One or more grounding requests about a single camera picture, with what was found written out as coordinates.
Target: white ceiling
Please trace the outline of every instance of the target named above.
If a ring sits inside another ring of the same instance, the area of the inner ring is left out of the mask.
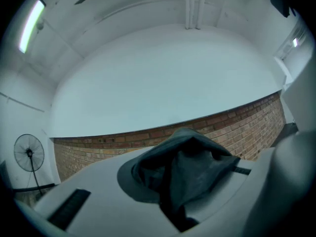
[[[32,1],[26,1],[12,23],[8,42],[13,46],[18,38],[12,36],[20,36]],[[113,39],[185,22],[185,0],[86,0],[74,5],[77,1],[44,0],[47,6],[42,17],[55,32],[47,24],[41,31],[34,30],[26,54],[33,69],[55,86],[72,67]],[[239,33],[255,43],[269,6],[269,0],[205,0],[203,23]]]

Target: fluorescent light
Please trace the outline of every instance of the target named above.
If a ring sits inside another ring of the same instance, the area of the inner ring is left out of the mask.
[[[297,45],[298,45],[297,38],[295,38],[295,39],[293,40],[293,45],[294,45],[294,47],[297,47]]]
[[[42,4],[42,2],[38,0],[36,4],[34,5],[31,11],[31,14],[28,18],[28,21],[26,22],[25,28],[23,30],[23,34],[20,40],[20,45],[19,45],[19,49],[22,53],[26,52],[26,48],[28,47],[32,30],[41,12],[43,11],[43,9],[44,9],[44,4]]]

